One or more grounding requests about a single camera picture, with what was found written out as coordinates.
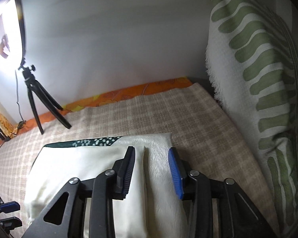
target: white fringe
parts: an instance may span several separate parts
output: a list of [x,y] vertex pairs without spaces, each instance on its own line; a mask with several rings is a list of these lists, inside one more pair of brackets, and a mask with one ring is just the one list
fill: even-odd
[[210,57],[208,52],[208,46],[205,52],[205,66],[207,68],[207,75],[209,75],[209,80],[212,87],[215,89],[214,99],[218,101],[220,106],[224,109],[227,108],[225,99],[223,97],[223,91],[220,85],[220,81],[217,79],[216,74],[212,70],[212,65],[210,63]]

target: orange patterned sheet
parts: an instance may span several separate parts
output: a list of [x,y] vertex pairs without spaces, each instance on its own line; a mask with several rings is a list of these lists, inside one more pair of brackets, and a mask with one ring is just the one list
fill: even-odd
[[[185,88],[191,86],[192,83],[186,77],[177,78],[161,82],[147,83],[143,85],[123,88],[93,97],[78,100],[74,103],[67,104],[63,106],[64,110],[60,111],[62,115],[66,115],[70,112],[77,112],[85,107],[98,107],[110,103],[115,103],[122,100],[131,99],[136,96],[152,95],[164,91],[168,91],[173,88]],[[55,119],[55,117],[50,113],[43,113],[39,116],[40,122],[45,123]],[[26,121],[26,124],[22,129],[19,130],[18,135],[28,132],[29,130],[37,127],[37,123],[34,118]]]

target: bed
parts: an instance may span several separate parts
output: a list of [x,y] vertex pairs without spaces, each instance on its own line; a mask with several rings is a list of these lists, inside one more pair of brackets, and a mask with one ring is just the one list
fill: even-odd
[[[198,83],[190,85],[68,113],[69,130],[53,120],[43,124],[44,135],[37,127],[17,135],[0,149],[0,196],[5,202],[20,203],[21,210],[13,215],[26,223],[22,203],[27,175],[45,144],[172,132],[172,143],[181,158],[208,178],[234,178],[278,234],[273,197],[253,154],[208,92]],[[23,225],[11,233],[19,238],[25,231]]]

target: blue clamp pad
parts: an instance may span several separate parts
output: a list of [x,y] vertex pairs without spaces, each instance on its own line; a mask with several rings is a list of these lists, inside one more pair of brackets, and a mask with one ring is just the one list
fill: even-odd
[[20,205],[16,201],[7,202],[0,205],[0,211],[4,213],[11,213],[20,210]]
[[179,171],[179,167],[177,165],[177,161],[174,156],[173,149],[174,148],[170,148],[168,153],[169,167],[171,171],[175,193],[179,199],[183,199],[183,196],[184,196],[183,181]]

